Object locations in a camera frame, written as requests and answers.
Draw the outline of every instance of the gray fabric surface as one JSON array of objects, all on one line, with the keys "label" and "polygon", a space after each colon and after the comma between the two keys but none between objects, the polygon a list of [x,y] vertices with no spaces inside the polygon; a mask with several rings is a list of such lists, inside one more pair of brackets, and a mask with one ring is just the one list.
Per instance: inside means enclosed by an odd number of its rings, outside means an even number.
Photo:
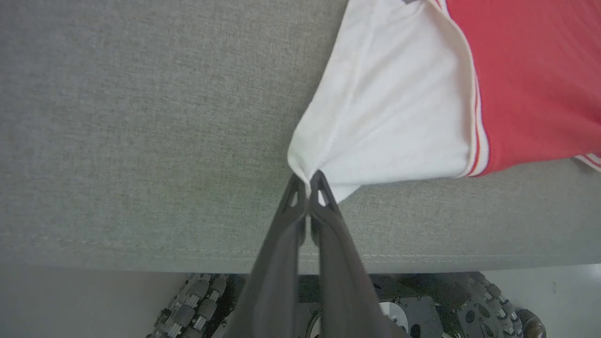
[{"label": "gray fabric surface", "polygon": [[[0,2],[0,257],[249,271],[344,0]],[[371,272],[601,262],[601,174],[573,160],[362,188]],[[316,272],[302,249],[302,272]]]}]

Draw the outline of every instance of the folded cloth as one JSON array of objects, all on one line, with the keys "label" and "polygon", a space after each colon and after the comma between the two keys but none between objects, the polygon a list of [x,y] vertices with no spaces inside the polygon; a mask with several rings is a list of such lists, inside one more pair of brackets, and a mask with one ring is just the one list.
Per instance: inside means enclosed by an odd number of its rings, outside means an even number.
[{"label": "folded cloth", "polygon": [[586,1],[350,0],[288,150],[360,185],[601,161],[601,10]]}]

